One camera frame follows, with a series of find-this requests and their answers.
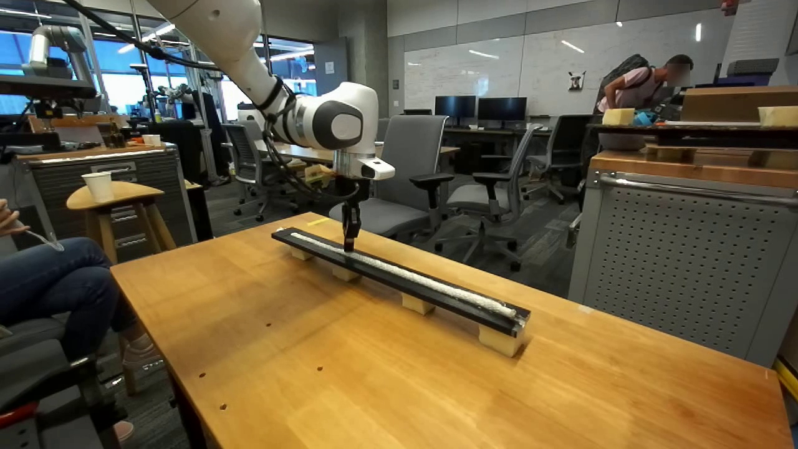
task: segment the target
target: stool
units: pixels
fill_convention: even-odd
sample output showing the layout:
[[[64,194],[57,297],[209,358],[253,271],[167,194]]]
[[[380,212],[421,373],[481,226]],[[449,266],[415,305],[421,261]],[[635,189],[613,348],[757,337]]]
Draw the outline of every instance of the stool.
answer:
[[[155,189],[148,185],[133,185],[133,182],[112,182],[112,191],[115,191],[115,200],[110,201],[95,201],[87,187],[80,187],[67,196],[67,210],[85,214],[87,234],[101,242],[101,247],[105,250],[105,257],[112,264],[117,261],[117,242],[115,242],[115,226],[112,226],[110,212],[112,206],[121,206],[121,204],[135,206],[153,252],[176,247],[173,231],[166,225],[160,210],[155,206],[155,200],[166,194],[163,189]]]

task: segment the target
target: person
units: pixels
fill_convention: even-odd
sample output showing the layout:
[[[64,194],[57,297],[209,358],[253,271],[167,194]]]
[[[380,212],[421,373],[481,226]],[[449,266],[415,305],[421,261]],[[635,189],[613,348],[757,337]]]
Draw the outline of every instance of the person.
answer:
[[[673,55],[665,68],[636,68],[607,81],[598,111],[612,106],[652,106],[656,94],[670,85],[678,85],[695,69],[690,55]]]
[[[20,212],[0,196],[0,237],[27,231]],[[160,358],[150,337],[121,305],[121,287],[99,242],[87,237],[60,240],[64,252],[37,245],[0,257],[0,325],[70,312],[64,348],[67,358],[91,357],[107,328],[126,342],[126,367],[142,367]]]

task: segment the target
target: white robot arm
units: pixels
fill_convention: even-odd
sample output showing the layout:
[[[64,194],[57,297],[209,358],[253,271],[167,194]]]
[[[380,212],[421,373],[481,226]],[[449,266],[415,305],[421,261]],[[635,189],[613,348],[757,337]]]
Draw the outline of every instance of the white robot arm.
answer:
[[[297,98],[253,49],[263,30],[258,0],[150,0],[150,4],[231,75],[283,139],[338,149],[335,170],[344,177],[395,177],[395,168],[375,158],[377,91],[342,81],[330,94]]]

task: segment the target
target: cardboard box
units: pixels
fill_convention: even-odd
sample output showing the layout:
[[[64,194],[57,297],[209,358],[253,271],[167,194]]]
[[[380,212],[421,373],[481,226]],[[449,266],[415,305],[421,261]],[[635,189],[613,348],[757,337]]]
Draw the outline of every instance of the cardboard box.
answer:
[[[681,119],[758,121],[766,105],[798,105],[798,88],[697,88],[685,91]]]

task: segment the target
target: blue pants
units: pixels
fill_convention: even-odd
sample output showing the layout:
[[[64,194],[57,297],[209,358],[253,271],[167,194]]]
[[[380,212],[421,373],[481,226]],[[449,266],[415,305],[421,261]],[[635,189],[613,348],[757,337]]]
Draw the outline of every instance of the blue pants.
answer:
[[[70,358],[92,353],[117,313],[121,290],[103,250],[85,237],[0,259],[0,325],[70,312],[64,347]]]

